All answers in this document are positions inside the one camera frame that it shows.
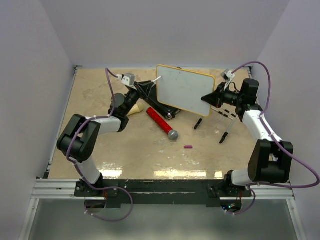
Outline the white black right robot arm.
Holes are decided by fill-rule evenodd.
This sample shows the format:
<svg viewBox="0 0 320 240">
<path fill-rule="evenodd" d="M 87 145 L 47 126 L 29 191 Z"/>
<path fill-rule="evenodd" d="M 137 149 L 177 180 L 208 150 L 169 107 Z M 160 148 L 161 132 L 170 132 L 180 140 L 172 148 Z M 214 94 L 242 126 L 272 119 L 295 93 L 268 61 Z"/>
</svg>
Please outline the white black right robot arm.
<svg viewBox="0 0 320 240">
<path fill-rule="evenodd" d="M 291 142 L 282 141 L 263 126 L 263 109 L 257 104 L 259 82 L 246 78 L 239 92 L 230 91 L 226 85 L 224 82 L 219 84 L 215 91 L 203 96 L 201 100 L 216 108 L 223 104 L 234 106 L 239 120 L 248 128 L 256 144 L 248 167 L 227 173 L 225 178 L 228 181 L 222 185 L 223 192 L 233 197 L 241 187 L 251 183 L 286 183 L 289 180 L 292 158 L 285 154 L 282 148 L 292 154 L 294 147 Z"/>
</svg>

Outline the yellow framed whiteboard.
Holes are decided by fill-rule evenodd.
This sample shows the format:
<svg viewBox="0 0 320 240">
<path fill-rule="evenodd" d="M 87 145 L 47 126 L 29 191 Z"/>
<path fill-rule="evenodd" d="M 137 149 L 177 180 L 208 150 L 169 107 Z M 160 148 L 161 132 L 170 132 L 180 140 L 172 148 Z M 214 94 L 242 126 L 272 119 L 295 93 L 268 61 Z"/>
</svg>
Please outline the yellow framed whiteboard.
<svg viewBox="0 0 320 240">
<path fill-rule="evenodd" d="M 177 67 L 158 65 L 156 76 L 157 101 L 161 104 L 208 117 L 211 105 L 202 97 L 215 88 L 214 76 Z"/>
</svg>

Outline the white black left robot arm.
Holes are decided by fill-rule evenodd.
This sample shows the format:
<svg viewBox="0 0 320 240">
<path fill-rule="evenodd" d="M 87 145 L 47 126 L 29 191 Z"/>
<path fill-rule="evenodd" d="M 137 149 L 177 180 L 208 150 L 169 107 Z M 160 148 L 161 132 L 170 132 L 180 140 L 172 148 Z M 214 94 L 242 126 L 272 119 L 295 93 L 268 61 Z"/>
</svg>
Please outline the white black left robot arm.
<svg viewBox="0 0 320 240">
<path fill-rule="evenodd" d="M 128 113 L 139 99 L 146 99 L 155 83 L 134 82 L 126 94 L 112 93 L 106 116 L 85 117 L 74 114 L 57 140 L 56 147 L 66 156 L 86 185 L 86 191 L 99 196 L 104 190 L 102 173 L 93 160 L 93 151 L 99 135 L 122 132 L 128 122 Z"/>
</svg>

